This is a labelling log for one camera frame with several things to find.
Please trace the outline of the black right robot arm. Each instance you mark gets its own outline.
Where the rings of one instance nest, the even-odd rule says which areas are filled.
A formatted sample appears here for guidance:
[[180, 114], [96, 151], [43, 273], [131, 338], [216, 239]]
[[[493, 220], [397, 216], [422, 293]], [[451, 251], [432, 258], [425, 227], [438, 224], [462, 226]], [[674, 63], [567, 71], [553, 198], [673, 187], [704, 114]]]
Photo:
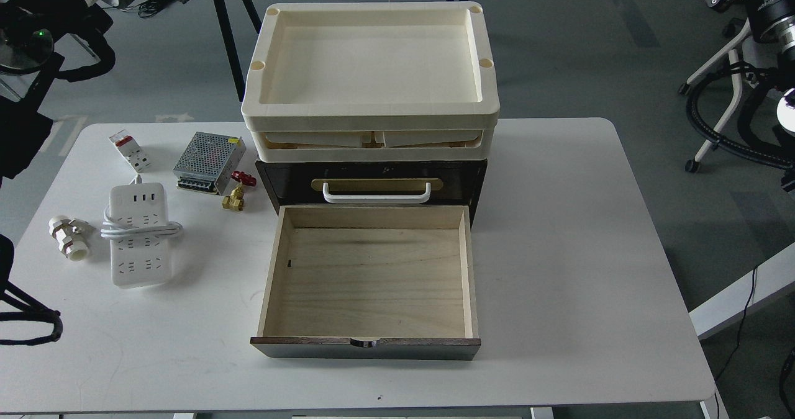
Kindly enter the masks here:
[[[783, 171], [781, 188], [793, 194], [793, 17], [794, 0], [705, 0], [707, 6], [723, 12], [733, 3], [743, 3], [747, 18], [726, 45], [679, 87], [687, 97], [685, 115], [704, 144], [685, 163], [696, 173], [710, 150], [727, 151], [767, 167]], [[713, 127], [699, 113], [703, 90], [717, 80], [732, 80], [733, 96]], [[767, 142], [752, 130], [757, 110], [774, 91], [779, 100], [775, 142]]]

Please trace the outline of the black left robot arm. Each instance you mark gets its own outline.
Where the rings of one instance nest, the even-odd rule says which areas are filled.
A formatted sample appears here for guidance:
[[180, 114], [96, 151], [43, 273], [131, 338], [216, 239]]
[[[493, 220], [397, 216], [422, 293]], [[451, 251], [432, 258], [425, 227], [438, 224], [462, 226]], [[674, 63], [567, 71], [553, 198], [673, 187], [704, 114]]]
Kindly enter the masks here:
[[[113, 7], [135, 0], [8, 0], [2, 3], [2, 74], [28, 76], [34, 81], [17, 101], [2, 98], [2, 178], [23, 172], [51, 133], [52, 119], [40, 106], [52, 83], [85, 81], [107, 74], [116, 65], [116, 52], [105, 34], [112, 20], [103, 1]], [[87, 43], [97, 56], [93, 65], [63, 70], [56, 43], [72, 34]]]

